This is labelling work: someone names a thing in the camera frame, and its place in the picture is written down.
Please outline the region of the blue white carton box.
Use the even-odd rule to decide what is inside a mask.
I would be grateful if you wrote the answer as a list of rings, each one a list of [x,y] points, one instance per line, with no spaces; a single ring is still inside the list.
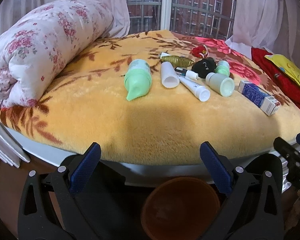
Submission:
[[[254,103],[267,116],[275,114],[281,106],[281,103],[276,98],[249,81],[241,80],[238,91]]]

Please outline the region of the white green jar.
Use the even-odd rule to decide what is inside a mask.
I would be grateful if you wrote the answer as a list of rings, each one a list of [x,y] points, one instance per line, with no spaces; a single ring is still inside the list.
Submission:
[[[209,73],[205,78],[206,84],[223,97],[229,97],[235,90],[232,78],[219,73]]]

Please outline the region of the small green bottle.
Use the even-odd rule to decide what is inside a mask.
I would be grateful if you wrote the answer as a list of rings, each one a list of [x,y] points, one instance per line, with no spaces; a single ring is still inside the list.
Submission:
[[[227,61],[221,60],[217,63],[215,73],[223,74],[227,77],[230,76],[230,64]]]

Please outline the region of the white cream tube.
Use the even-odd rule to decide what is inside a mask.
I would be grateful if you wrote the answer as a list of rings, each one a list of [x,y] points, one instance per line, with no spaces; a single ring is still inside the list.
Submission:
[[[209,100],[210,91],[206,87],[183,76],[179,76],[179,80],[199,101],[206,102]]]

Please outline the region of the black cloth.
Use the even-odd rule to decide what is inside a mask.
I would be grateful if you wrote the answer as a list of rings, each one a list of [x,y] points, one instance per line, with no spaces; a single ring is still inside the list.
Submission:
[[[198,74],[198,76],[202,79],[205,79],[207,74],[214,73],[216,70],[217,64],[214,59],[211,57],[207,57],[196,62],[191,70]]]

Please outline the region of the red white wrapper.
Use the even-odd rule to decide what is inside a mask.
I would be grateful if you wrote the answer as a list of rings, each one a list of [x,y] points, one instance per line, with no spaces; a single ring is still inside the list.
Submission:
[[[205,59],[207,58],[209,52],[206,45],[200,45],[192,48],[190,54],[194,57]]]

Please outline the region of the green pump bottle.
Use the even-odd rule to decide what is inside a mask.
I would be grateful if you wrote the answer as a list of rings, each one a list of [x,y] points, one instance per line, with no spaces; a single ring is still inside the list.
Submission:
[[[126,100],[132,101],[146,96],[152,85],[152,76],[149,64],[142,59],[133,60],[125,74]]]

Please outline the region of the small white blue bottle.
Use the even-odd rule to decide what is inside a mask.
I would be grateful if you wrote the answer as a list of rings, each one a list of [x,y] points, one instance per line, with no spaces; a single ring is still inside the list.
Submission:
[[[174,70],[175,70],[176,74],[179,75],[179,76],[183,76],[183,77],[186,77],[186,78],[191,79],[191,80],[198,80],[199,79],[198,73],[193,72],[191,70],[181,68],[181,67],[175,67]]]

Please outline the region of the orange trash bin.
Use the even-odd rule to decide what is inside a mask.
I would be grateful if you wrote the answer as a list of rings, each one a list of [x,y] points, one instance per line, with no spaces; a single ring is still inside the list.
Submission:
[[[142,208],[150,239],[198,239],[220,209],[215,190],[198,178],[179,177],[157,187]]]

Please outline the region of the yellow pillow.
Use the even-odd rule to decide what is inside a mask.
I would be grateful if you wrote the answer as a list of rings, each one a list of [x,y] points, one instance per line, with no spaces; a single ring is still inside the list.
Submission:
[[[292,61],[281,54],[265,55],[264,57],[300,87],[300,69]]]

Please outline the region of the silver slatted rack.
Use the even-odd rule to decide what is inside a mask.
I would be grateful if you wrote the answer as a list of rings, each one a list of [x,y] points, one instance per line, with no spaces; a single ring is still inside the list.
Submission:
[[[30,157],[24,152],[21,145],[15,141],[4,125],[0,123],[0,159],[16,168],[20,167],[20,162],[29,163]]]

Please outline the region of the yellow floral plush blanket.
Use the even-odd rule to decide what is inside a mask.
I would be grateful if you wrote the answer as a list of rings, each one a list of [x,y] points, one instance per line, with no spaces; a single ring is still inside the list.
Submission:
[[[235,84],[248,80],[279,100],[272,116],[239,92],[223,97],[211,92],[199,101],[185,86],[161,84],[159,55],[190,57],[206,45],[209,56],[230,64]],[[146,96],[127,101],[125,74],[136,59],[145,60],[152,85]],[[300,109],[253,61],[224,41],[194,38],[168,30],[95,41],[54,79],[34,107],[0,110],[0,122],[22,135],[76,153],[91,143],[102,159],[141,165],[199,163],[199,147],[208,141],[228,158],[261,153],[277,137],[293,141],[300,133]]]

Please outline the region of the right white curtain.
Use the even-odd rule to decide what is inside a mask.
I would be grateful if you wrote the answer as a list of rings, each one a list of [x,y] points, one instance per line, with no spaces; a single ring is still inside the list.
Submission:
[[[300,68],[300,1],[236,0],[233,33],[226,44],[248,58],[252,48],[266,48]]]

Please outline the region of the folded pink floral quilt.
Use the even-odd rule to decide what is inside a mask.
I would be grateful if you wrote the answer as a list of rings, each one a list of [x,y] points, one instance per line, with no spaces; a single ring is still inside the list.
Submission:
[[[0,108],[34,106],[53,79],[102,36],[112,15],[97,3],[46,5],[0,35]]]

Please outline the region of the window frame with railing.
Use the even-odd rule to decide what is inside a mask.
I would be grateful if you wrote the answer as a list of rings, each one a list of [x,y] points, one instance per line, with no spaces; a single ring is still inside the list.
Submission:
[[[170,30],[227,40],[233,34],[236,0],[126,0],[130,33]]]

